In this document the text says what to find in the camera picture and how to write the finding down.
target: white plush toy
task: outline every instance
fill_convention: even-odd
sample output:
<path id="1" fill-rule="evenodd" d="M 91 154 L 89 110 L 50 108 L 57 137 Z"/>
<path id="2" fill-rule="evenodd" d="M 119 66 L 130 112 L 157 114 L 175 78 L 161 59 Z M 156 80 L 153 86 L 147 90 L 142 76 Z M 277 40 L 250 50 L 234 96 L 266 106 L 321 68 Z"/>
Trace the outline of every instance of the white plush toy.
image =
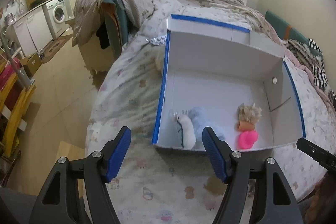
<path id="1" fill-rule="evenodd" d="M 180 114 L 177 116 L 177 123 L 180 125 L 179 132 L 181 132 L 181 144 L 186 149 L 191 149 L 195 146 L 196 137 L 194 126 L 188 115 Z"/>
<path id="2" fill-rule="evenodd" d="M 261 118 L 261 107 L 256 107 L 255 104 L 248 106 L 241 104 L 239 106 L 239 116 L 240 121 L 249 122 L 256 124 Z"/>

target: white cabinet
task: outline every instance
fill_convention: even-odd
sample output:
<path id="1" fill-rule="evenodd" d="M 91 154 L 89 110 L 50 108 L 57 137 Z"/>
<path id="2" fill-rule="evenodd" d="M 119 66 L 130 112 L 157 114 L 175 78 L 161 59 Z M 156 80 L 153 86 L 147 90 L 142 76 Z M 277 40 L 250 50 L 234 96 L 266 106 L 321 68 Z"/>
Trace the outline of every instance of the white cabinet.
<path id="1" fill-rule="evenodd" d="M 36 8 L 9 26 L 6 33 L 9 38 L 18 42 L 25 56 L 44 48 L 53 39 L 42 7 Z"/>
<path id="2" fill-rule="evenodd" d="M 25 18 L 36 49 L 44 48 L 53 37 L 51 36 L 42 7 L 33 10 Z"/>
<path id="3" fill-rule="evenodd" d="M 30 37 L 25 18 L 21 18 L 20 20 L 15 22 L 13 26 L 16 39 L 14 37 L 12 37 L 12 39 L 19 42 L 25 56 L 29 56 L 36 52 L 36 48 L 32 38 Z"/>

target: blue tape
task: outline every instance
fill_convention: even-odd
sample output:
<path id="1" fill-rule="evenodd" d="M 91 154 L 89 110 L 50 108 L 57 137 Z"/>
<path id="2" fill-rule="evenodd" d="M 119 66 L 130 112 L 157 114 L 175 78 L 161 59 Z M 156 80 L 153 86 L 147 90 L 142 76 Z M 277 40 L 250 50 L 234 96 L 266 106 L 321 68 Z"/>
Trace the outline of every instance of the blue tape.
<path id="1" fill-rule="evenodd" d="M 224 23 L 224 22 L 220 22 L 220 21 L 215 21 L 215 20 L 211 20 L 211 19 L 206 19 L 206 18 L 175 15 L 175 14 L 172 14 L 171 18 L 172 19 L 181 19 L 181 20 L 200 22 L 200 23 L 205 23 L 205 24 L 210 24 L 210 25 L 215 25 L 215 26 L 220 26 L 220 27 L 226 27 L 226 28 L 235 29 L 235 30 L 238 30 L 238 31 L 241 31 L 241 32 L 250 33 L 250 30 L 246 29 L 244 27 L 240 27 L 240 26 L 236 26 L 236 25 L 232 25 L 232 24 Z"/>
<path id="2" fill-rule="evenodd" d="M 285 65 L 285 68 L 286 68 L 287 73 L 288 73 L 288 75 L 289 75 L 289 79 L 291 80 L 291 83 L 292 83 L 292 87 L 293 87 L 293 90 L 294 90 L 294 94 L 295 94 L 296 102 L 297 102 L 297 105 L 298 105 L 298 107 L 299 107 L 299 112 L 300 112 L 300 117 L 301 117 L 302 134 L 303 134 L 303 137 L 305 138 L 305 137 L 306 137 L 305 121 L 303 120 L 303 112 L 302 112 L 302 108 L 301 108 L 301 104 L 300 104 L 299 95 L 298 95 L 298 93 L 297 93 L 296 86 L 295 86 L 295 84 L 294 84 L 292 75 L 291 75 L 291 73 L 290 73 L 290 71 L 289 71 L 289 68 L 288 68 L 286 62 L 283 61 L 283 64 Z"/>
<path id="3" fill-rule="evenodd" d="M 166 39 L 166 49 L 165 49 L 165 59 L 164 59 L 164 66 L 163 66 L 163 76 L 162 76 L 162 83 L 161 83 L 159 103 L 157 105 L 157 113 L 156 113 L 155 126 L 154 126 L 154 131 L 153 131 L 152 144 L 157 143 L 158 142 L 158 137 L 159 137 L 161 112 L 162 112 L 162 106 L 163 106 L 163 102 L 164 102 L 164 93 L 165 93 L 165 88 L 166 88 L 166 78 L 167 78 L 167 70 L 168 70 L 169 43 L 170 43 L 170 31 L 168 31 L 168 33 L 167 33 L 167 39 Z"/>

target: beige blanket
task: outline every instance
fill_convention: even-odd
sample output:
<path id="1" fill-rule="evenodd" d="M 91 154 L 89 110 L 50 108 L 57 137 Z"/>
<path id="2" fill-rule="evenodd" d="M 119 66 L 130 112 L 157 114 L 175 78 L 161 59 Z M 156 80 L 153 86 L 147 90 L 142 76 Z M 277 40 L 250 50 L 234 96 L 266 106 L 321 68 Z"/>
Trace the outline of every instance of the beige blanket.
<path id="1" fill-rule="evenodd" d="M 76 0 L 73 14 L 75 26 L 73 29 L 72 46 L 84 45 L 103 23 L 103 13 L 100 13 L 102 0 Z M 152 0 L 122 0 L 128 18 L 135 27 L 140 28 L 144 20 L 154 10 Z"/>
<path id="2" fill-rule="evenodd" d="M 178 1 L 181 3 L 185 3 L 186 5 L 217 7 L 225 10 L 230 10 L 232 12 L 231 16 L 237 19 L 241 18 L 241 16 L 243 15 L 253 31 L 267 35 L 271 40 L 283 47 L 285 47 L 284 44 L 287 43 L 278 37 L 274 28 L 266 21 L 265 17 L 260 12 L 246 6 L 247 0 L 187 0 L 188 2 L 186 2 L 186 0 Z M 307 73 L 310 83 L 314 86 L 315 90 L 322 98 L 328 109 L 328 112 L 332 112 L 333 115 L 335 115 L 335 108 L 330 102 L 328 96 L 314 84 L 313 73 L 306 66 L 301 65 L 296 57 L 292 54 L 292 52 L 290 52 L 286 47 L 285 54 L 293 62 L 295 67 L 304 70 Z"/>

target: light blue plush toy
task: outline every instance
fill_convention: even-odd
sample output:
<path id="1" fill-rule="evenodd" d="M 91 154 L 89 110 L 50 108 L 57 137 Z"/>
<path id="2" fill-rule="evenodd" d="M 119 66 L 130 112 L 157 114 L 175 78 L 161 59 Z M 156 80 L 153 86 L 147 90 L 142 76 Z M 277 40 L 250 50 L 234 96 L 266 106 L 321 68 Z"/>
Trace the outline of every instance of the light blue plush toy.
<path id="1" fill-rule="evenodd" d="M 224 129 L 215 124 L 215 122 L 208 120 L 205 110 L 201 107 L 194 107 L 188 112 L 188 116 L 194 126 L 196 140 L 202 141 L 202 132 L 205 127 L 211 127 L 217 137 L 224 141 Z"/>

